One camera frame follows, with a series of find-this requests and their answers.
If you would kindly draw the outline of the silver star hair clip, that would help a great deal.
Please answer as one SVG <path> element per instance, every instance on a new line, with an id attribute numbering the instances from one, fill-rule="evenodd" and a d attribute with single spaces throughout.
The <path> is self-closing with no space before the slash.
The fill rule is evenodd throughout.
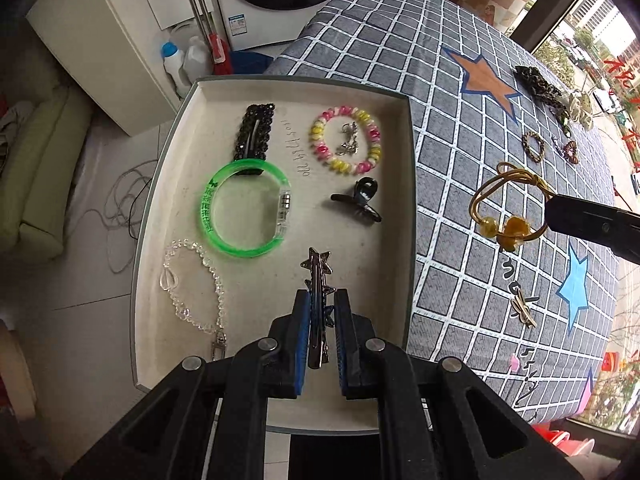
<path id="1" fill-rule="evenodd" d="M 308 249 L 307 259 L 300 264 L 310 273 L 305 284 L 310 298 L 307 364 L 312 370 L 318 370 L 329 361 L 326 320 L 331 312 L 326 310 L 326 297 L 335 292 L 333 287 L 326 284 L 326 277 L 332 273 L 328 263 L 329 256 L 329 252 L 317 252 L 311 247 Z"/>

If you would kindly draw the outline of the black claw hair clip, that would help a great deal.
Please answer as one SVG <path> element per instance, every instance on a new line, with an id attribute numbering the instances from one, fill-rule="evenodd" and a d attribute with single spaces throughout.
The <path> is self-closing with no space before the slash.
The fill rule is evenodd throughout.
<path id="1" fill-rule="evenodd" d="M 370 201 L 377 192 L 378 181 L 370 177 L 363 177 L 354 184 L 352 194 L 333 193 L 330 200 L 351 206 L 356 214 L 360 214 L 369 222 L 381 223 L 382 216 L 370 205 Z"/>

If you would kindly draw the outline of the green translucent bangle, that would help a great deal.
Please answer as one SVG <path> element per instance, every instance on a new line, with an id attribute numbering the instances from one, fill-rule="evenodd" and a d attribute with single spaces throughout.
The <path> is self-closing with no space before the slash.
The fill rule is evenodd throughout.
<path id="1" fill-rule="evenodd" d="M 203 233 L 218 252 L 257 258 L 282 244 L 288 230 L 292 188 L 271 162 L 229 162 L 206 183 L 201 198 Z"/>

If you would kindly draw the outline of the small silver charm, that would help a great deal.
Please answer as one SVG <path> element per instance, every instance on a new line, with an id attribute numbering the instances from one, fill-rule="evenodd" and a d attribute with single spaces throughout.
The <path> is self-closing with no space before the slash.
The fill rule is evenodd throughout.
<path id="1" fill-rule="evenodd" d="M 345 140 L 340 144 L 335 153 L 338 156 L 352 156 L 358 151 L 358 125 L 356 122 L 346 122 L 342 125 L 341 133 L 344 134 Z"/>

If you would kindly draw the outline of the beige jewelry tray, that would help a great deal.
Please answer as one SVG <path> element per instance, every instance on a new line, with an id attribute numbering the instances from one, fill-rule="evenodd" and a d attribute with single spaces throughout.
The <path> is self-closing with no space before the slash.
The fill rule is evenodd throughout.
<path id="1" fill-rule="evenodd" d="M 221 236 L 202 223 L 209 180 L 232 161 L 247 109 L 274 108 L 259 176 L 236 174 L 212 201 Z M 382 154 L 372 171 L 380 222 L 337 196 L 355 178 L 316 159 L 310 128 L 330 107 L 349 105 L 378 124 Z M 221 322 L 234 353 L 292 310 L 311 250 L 329 257 L 329 285 L 348 292 L 378 336 L 404 344 L 416 265 L 416 168 L 406 96 L 362 84 L 294 76 L 221 77 L 192 87 L 160 153 L 140 232 L 132 289 L 134 381 L 154 388 L 186 356 L 209 358 Z"/>

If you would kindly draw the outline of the light blue star patch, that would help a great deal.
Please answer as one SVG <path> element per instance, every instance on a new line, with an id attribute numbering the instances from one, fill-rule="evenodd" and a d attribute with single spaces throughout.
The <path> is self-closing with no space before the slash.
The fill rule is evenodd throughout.
<path id="1" fill-rule="evenodd" d="M 568 271 L 556 294 L 567 304 L 567 333 L 571 333 L 578 314 L 589 309 L 587 296 L 588 258 L 579 258 L 568 244 Z"/>

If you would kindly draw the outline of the green leaf hair clip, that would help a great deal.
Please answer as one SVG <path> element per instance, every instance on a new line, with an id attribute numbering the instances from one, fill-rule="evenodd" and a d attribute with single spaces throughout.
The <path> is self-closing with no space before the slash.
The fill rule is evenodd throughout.
<path id="1" fill-rule="evenodd" d="M 570 126 L 570 113 L 568 110 L 562 106 L 555 106 L 553 107 L 553 116 L 559 123 L 564 136 L 571 139 L 573 137 L 573 131 Z"/>

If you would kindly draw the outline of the grey checked tablecloth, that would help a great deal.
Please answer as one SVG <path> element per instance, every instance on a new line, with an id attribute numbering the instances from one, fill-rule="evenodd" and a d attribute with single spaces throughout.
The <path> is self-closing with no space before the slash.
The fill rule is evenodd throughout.
<path id="1" fill-rule="evenodd" d="M 521 92 L 518 123 L 488 96 L 463 94 L 442 47 L 484 55 Z M 462 359 L 528 422 L 580 412 L 598 376 L 616 304 L 617 258 L 544 225 L 548 192 L 613 200 L 599 137 L 574 126 L 577 162 L 550 110 L 516 80 L 535 59 L 447 0 L 329 0 L 274 62 L 273 73 L 395 90 L 410 104 L 416 153 L 416 284 L 407 350 Z M 589 309 L 567 333 L 556 292 L 568 244 L 588 258 Z M 515 316 L 521 289 L 535 328 Z"/>

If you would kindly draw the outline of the black beaded hair clip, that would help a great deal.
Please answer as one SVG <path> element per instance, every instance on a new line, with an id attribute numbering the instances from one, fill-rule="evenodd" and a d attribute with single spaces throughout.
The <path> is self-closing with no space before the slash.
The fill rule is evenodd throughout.
<path id="1" fill-rule="evenodd" d="M 273 103 L 247 107 L 236 136 L 233 160 L 267 158 L 275 108 Z"/>

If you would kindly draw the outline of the orange star patch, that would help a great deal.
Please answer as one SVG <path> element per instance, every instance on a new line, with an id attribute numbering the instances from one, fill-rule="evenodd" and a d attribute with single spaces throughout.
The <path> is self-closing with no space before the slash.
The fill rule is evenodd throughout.
<path id="1" fill-rule="evenodd" d="M 442 47 L 442 53 L 461 68 L 463 73 L 461 92 L 463 94 L 488 96 L 506 113 L 506 116 L 512 122 L 518 123 L 514 100 L 522 94 L 512 84 L 507 84 L 498 77 L 484 55 L 479 54 L 475 58 L 470 58 L 445 47 Z"/>

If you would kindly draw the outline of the red plastic basin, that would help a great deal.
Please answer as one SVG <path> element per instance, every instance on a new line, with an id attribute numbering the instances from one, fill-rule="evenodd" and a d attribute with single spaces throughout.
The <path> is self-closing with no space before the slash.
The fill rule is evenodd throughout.
<path id="1" fill-rule="evenodd" d="M 587 455 L 592 452 L 596 443 L 593 439 L 573 439 L 568 431 L 554 430 L 549 425 L 533 425 L 533 430 L 566 456 Z"/>

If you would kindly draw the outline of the white plastic jug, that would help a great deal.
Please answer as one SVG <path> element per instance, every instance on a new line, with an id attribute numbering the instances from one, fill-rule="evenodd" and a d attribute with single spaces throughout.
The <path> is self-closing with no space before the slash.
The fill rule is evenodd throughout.
<path id="1" fill-rule="evenodd" d="M 199 36 L 192 36 L 184 55 L 183 69 L 191 82 L 208 77 L 214 72 L 209 47 Z"/>

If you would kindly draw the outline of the blue capped detergent bottle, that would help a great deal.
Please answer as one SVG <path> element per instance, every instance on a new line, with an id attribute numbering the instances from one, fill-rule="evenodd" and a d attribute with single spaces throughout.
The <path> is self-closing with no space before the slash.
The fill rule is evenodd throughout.
<path id="1" fill-rule="evenodd" d="M 191 81 L 183 69 L 184 53 L 173 42 L 167 41 L 162 45 L 160 54 L 163 58 L 165 72 L 174 82 L 178 96 L 181 99 L 185 98 L 191 89 Z"/>

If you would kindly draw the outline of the white cabinet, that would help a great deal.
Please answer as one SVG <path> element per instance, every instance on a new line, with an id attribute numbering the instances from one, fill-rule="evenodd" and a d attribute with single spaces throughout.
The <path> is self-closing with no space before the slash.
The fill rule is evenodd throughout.
<path id="1" fill-rule="evenodd" d="M 29 25 L 64 70 L 128 136 L 175 119 L 181 99 L 165 72 L 148 0 L 37 0 Z"/>

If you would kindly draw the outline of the red handled mop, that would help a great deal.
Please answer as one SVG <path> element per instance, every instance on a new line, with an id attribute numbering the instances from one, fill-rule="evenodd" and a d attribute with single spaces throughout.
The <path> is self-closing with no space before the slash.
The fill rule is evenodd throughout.
<path id="1" fill-rule="evenodd" d="M 196 24 L 203 35 L 204 41 L 209 47 L 213 60 L 213 71 L 217 76 L 232 75 L 232 63 L 227 44 L 216 32 L 214 21 L 209 13 L 206 0 L 188 0 L 192 9 Z"/>

